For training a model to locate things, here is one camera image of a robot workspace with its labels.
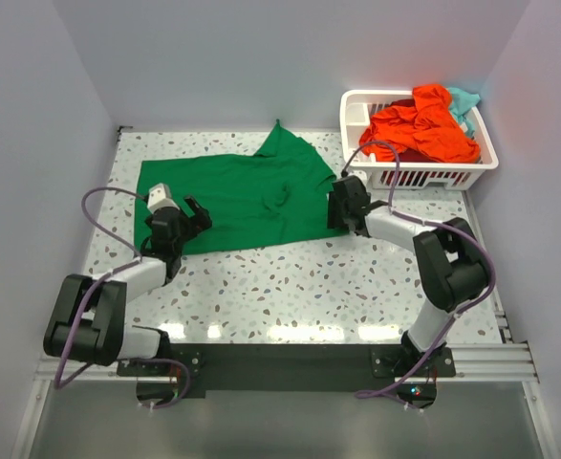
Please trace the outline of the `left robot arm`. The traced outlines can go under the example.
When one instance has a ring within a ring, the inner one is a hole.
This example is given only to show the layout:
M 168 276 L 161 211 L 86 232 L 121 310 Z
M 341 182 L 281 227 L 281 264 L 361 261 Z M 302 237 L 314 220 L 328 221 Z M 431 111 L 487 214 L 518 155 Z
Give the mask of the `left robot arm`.
M 130 302 L 174 279 L 184 246 L 212 227 L 207 209 L 192 196 L 184 200 L 191 214 L 170 199 L 153 206 L 145 220 L 151 234 L 132 261 L 103 274 L 64 278 L 43 338 L 46 355 L 104 366 L 138 359 L 151 375 L 170 368 L 167 334 L 150 327 L 128 329 L 125 316 Z

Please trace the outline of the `green t-shirt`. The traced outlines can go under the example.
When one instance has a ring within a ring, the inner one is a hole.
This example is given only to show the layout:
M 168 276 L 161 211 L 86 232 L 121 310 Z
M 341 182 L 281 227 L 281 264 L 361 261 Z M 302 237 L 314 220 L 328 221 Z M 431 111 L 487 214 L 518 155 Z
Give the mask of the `green t-shirt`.
M 212 221 L 186 255 L 238 251 L 345 235 L 327 226 L 335 174 L 316 149 L 274 125 L 251 156 L 224 154 L 145 161 L 137 191 L 163 183 L 178 205 L 190 195 Z

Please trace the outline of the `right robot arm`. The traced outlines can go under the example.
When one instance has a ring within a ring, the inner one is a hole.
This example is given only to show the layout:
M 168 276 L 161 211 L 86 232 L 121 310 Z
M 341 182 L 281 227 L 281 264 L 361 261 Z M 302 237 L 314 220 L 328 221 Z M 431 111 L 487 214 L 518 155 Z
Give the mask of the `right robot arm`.
M 333 183 L 327 226 L 390 242 L 416 257 L 424 302 L 402 334 L 396 375 L 429 369 L 460 309 L 494 287 L 492 262 L 465 219 L 437 222 L 402 213 L 389 201 L 374 201 L 354 175 Z

